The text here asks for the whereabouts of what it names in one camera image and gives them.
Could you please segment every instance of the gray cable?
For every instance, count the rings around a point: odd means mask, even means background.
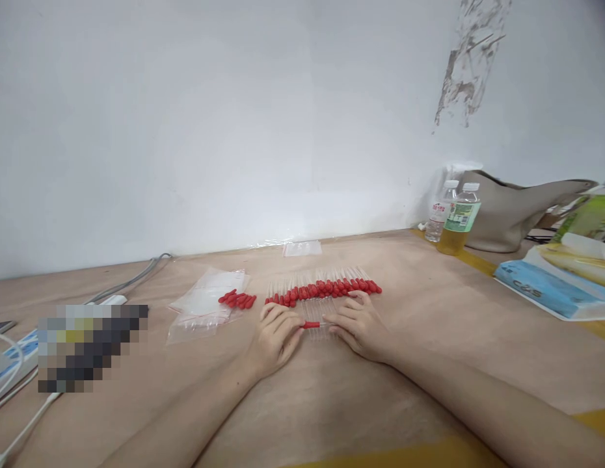
[[[138,273],[136,276],[134,276],[129,281],[127,281],[127,282],[125,282],[123,284],[120,284],[120,285],[117,285],[117,286],[113,286],[113,287],[111,287],[109,289],[106,289],[103,292],[100,292],[95,297],[93,297],[89,301],[85,302],[85,304],[89,304],[91,302],[97,302],[98,300],[105,299],[106,297],[111,296],[115,292],[117,293],[121,289],[125,289],[127,286],[130,286],[130,285],[134,284],[136,281],[139,281],[141,278],[143,278],[146,275],[148,275],[149,273],[151,273],[151,271],[153,271],[153,269],[157,266],[157,264],[159,263],[159,261],[164,256],[166,256],[166,255],[169,256],[170,258],[172,258],[172,255],[170,255],[168,252],[162,253],[157,258],[154,258],[154,257],[151,258],[151,263],[149,263],[148,266],[144,270],[142,270],[142,272]]]

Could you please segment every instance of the yellow liquid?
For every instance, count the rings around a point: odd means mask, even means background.
[[[439,239],[439,242],[437,243],[437,250],[442,254],[454,255],[456,257],[461,253],[461,250],[463,250],[469,234],[469,232],[458,233],[455,231],[448,231],[444,228],[441,233],[441,239]]]

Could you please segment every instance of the hand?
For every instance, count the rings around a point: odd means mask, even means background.
[[[283,367],[301,340],[303,325],[301,316],[283,305],[270,303],[263,307],[255,335],[244,355],[257,379]]]
[[[370,361],[386,362],[396,338],[387,330],[381,316],[372,305],[370,296],[363,291],[351,291],[352,298],[346,299],[337,314],[324,319],[334,326],[329,328],[343,339],[354,352]]]

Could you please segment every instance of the peeling paint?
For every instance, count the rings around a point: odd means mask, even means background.
[[[470,116],[480,108],[493,59],[505,37],[502,31],[510,9],[511,0],[461,0],[459,38],[448,58],[435,114],[437,125],[442,115],[458,115],[463,126],[470,126]]]

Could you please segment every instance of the yellow tape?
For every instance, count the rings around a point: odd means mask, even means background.
[[[412,229],[411,232],[416,236],[425,240],[424,233],[419,229]],[[492,276],[495,273],[498,265],[491,263],[490,261],[485,260],[484,258],[480,258],[478,255],[468,252],[467,250],[463,250],[457,258],[461,260],[463,263],[470,265],[470,267],[475,268],[476,270],[488,275]],[[605,320],[595,320],[593,322],[574,322],[581,327],[586,328],[591,333],[599,336],[602,339],[605,339]]]
[[[605,436],[605,409],[574,416],[575,419]],[[506,467],[507,465],[473,434],[453,435],[437,443],[344,456],[331,460],[296,465],[295,468],[398,468],[413,467]]]

